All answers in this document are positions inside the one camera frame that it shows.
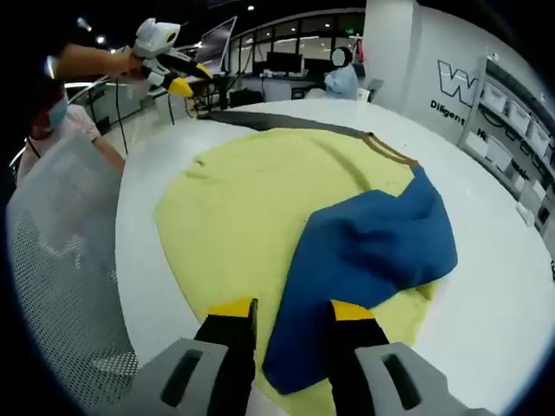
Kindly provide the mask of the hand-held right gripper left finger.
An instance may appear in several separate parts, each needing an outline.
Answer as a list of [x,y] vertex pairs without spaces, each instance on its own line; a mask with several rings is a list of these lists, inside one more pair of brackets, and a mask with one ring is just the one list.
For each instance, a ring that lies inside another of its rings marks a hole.
[[133,415],[244,415],[255,378],[258,300],[214,306],[135,377]]

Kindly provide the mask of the person's left hand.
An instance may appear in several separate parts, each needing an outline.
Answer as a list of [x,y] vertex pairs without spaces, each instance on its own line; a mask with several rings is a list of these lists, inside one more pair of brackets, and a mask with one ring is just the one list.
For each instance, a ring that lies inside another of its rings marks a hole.
[[131,50],[122,50],[112,55],[113,73],[117,78],[126,77],[135,80],[143,80],[141,73],[142,60]]

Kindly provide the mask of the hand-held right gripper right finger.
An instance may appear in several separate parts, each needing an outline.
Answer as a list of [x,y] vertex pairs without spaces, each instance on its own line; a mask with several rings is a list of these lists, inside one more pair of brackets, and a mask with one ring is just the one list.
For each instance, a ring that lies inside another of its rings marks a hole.
[[441,371],[352,303],[329,303],[328,372],[338,415],[491,414],[457,400]]

